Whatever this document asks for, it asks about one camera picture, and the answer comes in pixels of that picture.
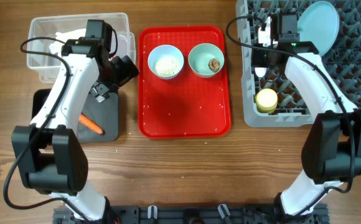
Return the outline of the yellow plastic cup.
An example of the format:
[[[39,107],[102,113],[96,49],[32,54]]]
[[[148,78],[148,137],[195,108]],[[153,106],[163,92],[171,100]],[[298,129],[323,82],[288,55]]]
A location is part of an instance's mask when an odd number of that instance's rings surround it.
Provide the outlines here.
[[[265,88],[255,95],[255,103],[258,112],[273,113],[278,104],[276,92],[270,88]]]

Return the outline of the brown walnut shell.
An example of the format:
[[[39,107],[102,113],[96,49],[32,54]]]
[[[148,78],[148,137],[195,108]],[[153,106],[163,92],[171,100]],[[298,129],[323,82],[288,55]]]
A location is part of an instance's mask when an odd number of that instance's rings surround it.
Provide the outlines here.
[[[214,73],[217,73],[220,70],[221,64],[219,60],[211,58],[208,63],[209,69]]]

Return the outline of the light blue bowl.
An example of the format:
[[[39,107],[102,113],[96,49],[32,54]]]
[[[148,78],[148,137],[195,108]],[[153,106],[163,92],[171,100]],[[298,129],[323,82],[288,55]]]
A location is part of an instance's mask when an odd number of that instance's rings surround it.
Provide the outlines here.
[[[150,71],[158,78],[169,80],[175,78],[184,66],[182,52],[173,45],[155,47],[148,56]]]

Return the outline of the white rice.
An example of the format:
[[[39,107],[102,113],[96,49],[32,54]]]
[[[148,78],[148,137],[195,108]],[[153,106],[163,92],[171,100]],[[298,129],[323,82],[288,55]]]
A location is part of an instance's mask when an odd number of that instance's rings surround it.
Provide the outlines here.
[[[160,77],[171,77],[180,70],[179,61],[170,55],[160,57],[154,64],[154,71]]]

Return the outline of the mint green bowl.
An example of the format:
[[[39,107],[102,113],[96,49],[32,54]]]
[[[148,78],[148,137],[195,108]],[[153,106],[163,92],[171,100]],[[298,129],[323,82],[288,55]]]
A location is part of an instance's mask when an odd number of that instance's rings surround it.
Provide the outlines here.
[[[210,78],[216,75],[209,69],[208,63],[211,58],[219,60],[221,67],[219,73],[225,65],[225,57],[223,52],[214,44],[203,43],[196,45],[188,56],[188,63],[192,71],[199,77]]]

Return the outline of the orange carrot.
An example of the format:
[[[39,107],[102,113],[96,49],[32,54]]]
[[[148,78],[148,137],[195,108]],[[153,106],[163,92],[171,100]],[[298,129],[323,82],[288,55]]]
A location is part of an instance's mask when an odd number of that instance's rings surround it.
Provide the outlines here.
[[[87,127],[89,130],[93,131],[94,133],[100,135],[104,134],[104,130],[99,127],[99,125],[97,125],[94,121],[86,117],[83,113],[80,114],[78,122]]]

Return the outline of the white napkin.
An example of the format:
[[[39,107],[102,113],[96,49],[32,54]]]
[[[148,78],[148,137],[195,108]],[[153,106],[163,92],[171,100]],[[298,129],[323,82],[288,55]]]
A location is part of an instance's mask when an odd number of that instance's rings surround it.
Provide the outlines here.
[[[62,46],[64,45],[64,43],[68,39],[79,39],[80,37],[84,37],[85,32],[86,32],[86,28],[77,29],[77,30],[73,30],[70,32],[63,32],[63,33],[56,32],[55,35],[56,35],[56,39],[58,40],[58,42],[55,41],[49,45],[50,53],[61,57],[62,56],[61,50],[62,50]]]

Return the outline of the light blue plate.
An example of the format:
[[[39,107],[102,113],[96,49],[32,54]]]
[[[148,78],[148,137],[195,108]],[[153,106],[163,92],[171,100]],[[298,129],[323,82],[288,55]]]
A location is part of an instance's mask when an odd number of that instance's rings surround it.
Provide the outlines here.
[[[312,42],[324,56],[333,46],[340,27],[335,7],[326,1],[310,5],[298,19],[298,33],[301,42]]]

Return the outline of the white plastic spoon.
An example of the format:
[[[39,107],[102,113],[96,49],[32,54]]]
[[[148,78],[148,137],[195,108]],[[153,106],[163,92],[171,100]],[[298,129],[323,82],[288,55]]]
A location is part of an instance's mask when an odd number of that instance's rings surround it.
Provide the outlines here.
[[[267,72],[265,67],[255,67],[255,75],[259,78],[263,78]]]

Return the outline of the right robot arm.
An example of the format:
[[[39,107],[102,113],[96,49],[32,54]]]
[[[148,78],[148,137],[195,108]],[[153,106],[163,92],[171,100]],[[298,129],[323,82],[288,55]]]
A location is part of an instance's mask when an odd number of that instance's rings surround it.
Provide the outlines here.
[[[339,17],[321,22],[324,11],[304,15],[271,16],[271,43],[253,45],[251,63],[277,68],[296,87],[314,120],[304,143],[302,171],[293,184],[280,193],[284,219],[312,213],[329,192],[346,194],[354,178],[361,175],[361,109],[351,102],[331,79],[322,63],[318,44],[331,47],[339,29]]]

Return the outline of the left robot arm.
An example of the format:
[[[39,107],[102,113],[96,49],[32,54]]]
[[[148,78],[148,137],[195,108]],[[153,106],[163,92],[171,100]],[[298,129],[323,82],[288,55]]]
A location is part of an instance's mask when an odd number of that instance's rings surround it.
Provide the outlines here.
[[[90,19],[83,37],[62,43],[58,77],[28,126],[16,126],[11,142],[12,171],[23,185],[61,201],[79,223],[119,223],[110,201],[87,180],[88,160],[77,139],[79,117],[88,96],[98,102],[138,76],[128,56],[116,55],[118,38],[112,26]]]

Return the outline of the grey dishwasher rack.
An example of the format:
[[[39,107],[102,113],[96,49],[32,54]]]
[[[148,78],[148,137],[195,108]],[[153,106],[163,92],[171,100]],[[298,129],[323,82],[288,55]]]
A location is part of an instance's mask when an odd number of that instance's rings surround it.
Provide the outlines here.
[[[361,1],[331,1],[340,17],[333,46],[322,61],[336,85],[350,101],[361,108]],[[243,47],[241,88],[245,123],[251,127],[300,127],[313,122],[302,97],[292,83],[278,72],[263,78],[251,66],[251,49]],[[255,94],[264,88],[274,90],[278,105],[274,113],[260,113]]]

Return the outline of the black waste tray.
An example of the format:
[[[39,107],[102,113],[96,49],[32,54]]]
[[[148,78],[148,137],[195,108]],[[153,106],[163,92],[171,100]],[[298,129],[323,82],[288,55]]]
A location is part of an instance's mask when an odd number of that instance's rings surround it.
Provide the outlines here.
[[[38,90],[33,98],[33,117],[31,126],[42,128],[42,135],[52,133],[53,144],[67,141],[76,142],[103,142],[113,141],[118,137],[118,94],[109,93],[109,98],[101,103],[90,93],[80,96],[64,95],[53,114],[49,114],[56,102],[58,91],[51,89]],[[94,121],[104,130],[100,135],[89,130],[78,122],[80,114]]]

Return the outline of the clear plastic bin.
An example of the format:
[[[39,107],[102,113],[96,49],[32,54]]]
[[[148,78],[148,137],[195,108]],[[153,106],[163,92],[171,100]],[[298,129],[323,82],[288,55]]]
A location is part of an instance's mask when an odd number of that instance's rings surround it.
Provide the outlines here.
[[[29,38],[56,38],[56,32],[63,33],[86,28],[89,19],[104,20],[112,26],[117,37],[112,38],[111,51],[116,51],[119,57],[127,55],[133,63],[136,63],[135,38],[134,34],[129,30],[128,15],[124,12],[36,17],[30,24]],[[49,45],[52,43],[53,41],[48,39],[34,40],[27,44],[27,49],[50,53]],[[59,74],[61,63],[45,55],[29,54],[27,56],[27,66],[38,73],[39,80],[42,83],[54,83]]]

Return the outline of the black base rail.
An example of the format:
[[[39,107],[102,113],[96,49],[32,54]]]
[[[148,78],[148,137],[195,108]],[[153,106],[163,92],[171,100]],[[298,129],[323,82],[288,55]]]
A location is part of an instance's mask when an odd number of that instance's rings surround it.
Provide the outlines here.
[[[247,204],[231,207],[220,204],[217,207],[149,207],[114,206],[111,207],[119,216],[117,223],[134,224],[171,224],[171,223],[285,223],[275,221],[280,217],[279,209],[273,204]],[[52,223],[87,223],[75,217],[69,209],[55,209]],[[287,223],[330,224],[329,211],[326,204],[314,207],[312,213],[293,218]]]

